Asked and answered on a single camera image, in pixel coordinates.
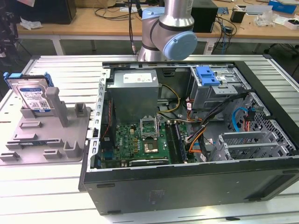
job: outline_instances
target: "white box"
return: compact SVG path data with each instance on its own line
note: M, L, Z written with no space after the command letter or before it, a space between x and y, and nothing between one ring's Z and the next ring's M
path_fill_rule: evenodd
M289 19L285 22L284 26L292 30L299 30L299 19Z

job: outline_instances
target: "floor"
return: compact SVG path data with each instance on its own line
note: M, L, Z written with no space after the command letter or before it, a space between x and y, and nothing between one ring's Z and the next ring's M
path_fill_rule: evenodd
M50 40L23 40L23 46L32 55L56 55L52 41ZM90 41L64 40L62 45L65 48L67 55L129 55L131 47L129 41L96 41L97 50L92 51ZM137 49L141 47L141 41L135 42ZM270 44L262 44L257 54L262 54L264 49L267 49ZM252 43L232 43L227 49L226 54L230 55L252 55L252 49L255 44ZM205 43L199 42L194 54L202 54ZM3 66L0 64L0 72L21 72L29 61L31 56L22 48L18 47L20 60L13 62L12 66ZM216 50L214 54L220 54L221 50ZM299 64L299 57L293 58L293 53L287 48L280 45L273 47L269 54L282 66L289 74L292 74L296 66ZM295 80L299 81L299 69L294 74ZM0 100L8 91L7 85L0 78Z

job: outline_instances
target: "blue box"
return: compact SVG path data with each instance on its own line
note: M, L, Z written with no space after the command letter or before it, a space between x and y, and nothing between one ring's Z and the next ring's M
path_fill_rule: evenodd
M284 5L275 0L270 0L268 5L273 6L273 11L278 11L282 13L292 14L296 9L296 5Z

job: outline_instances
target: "ram slot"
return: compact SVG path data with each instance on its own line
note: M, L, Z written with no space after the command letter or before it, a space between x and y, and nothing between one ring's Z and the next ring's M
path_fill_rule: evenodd
M186 151L184 149L183 140L181 138L181 134L179 132L178 125L174 124L174 127L175 127L175 130L176 130L176 139L178 140L178 148L180 150L182 160L186 161L187 160L187 155L186 155Z
M167 138L167 144L168 144L168 148L169 148L169 155L170 155L171 163L176 164L176 163L179 163L179 160L178 160L179 157L178 157L178 154L176 151L176 146L175 146L175 141L173 138L171 126L172 126L171 124L167 124L165 122L165 132L166 132L166 138Z
M171 124L172 139L174 142L174 146L175 146L175 150L176 150L176 154L177 154L177 158L178 158L178 163L183 163L184 160L183 160L182 153L181 153L182 140L180 138L179 132L177 133L176 126L177 126L177 124Z

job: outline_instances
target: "desk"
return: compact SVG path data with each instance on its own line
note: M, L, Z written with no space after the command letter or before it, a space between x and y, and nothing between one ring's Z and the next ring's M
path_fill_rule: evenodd
M255 0L249 0L254 4L261 4ZM246 4L242 0L234 3L223 1L214 1L219 7L228 7L232 9L235 4ZM289 14L280 14L285 17L292 17ZM113 17L126 14L125 12L107 12L105 16ZM242 43L299 43L299 31L290 30L282 25L275 27L257 27L253 20L256 16L245 15L241 24L235 24L238 28L236 35L231 42ZM135 40L142 39L142 22L135 18L132 21L133 34ZM57 55L64 55L64 49L60 40L129 40L128 21L109 21L94 15L92 8L78 8L77 15L70 25L43 24L43 28L35 30L26 30L18 26L18 32L21 39L50 39L53 41ZM197 33L199 42L207 42L205 54L211 54L212 46L217 42L221 34L218 24L213 28L212 33Z
M261 55L190 56L187 61L244 61L271 94L299 125L295 99L299 85L275 63ZM135 61L134 56L42 56L30 60L23 74L46 71L60 88L59 96L67 106L85 102L93 109L87 137L92 137L92 123L99 73L104 61ZM21 100L10 90L0 102L0 151L13 134L21 117ZM231 223L285 224L299 220L299 182L266 202L206 206L100 216L88 193L78 191L81 162L0 167L0 221L2 224L95 224L112 223ZM237 217L240 221L226 221Z

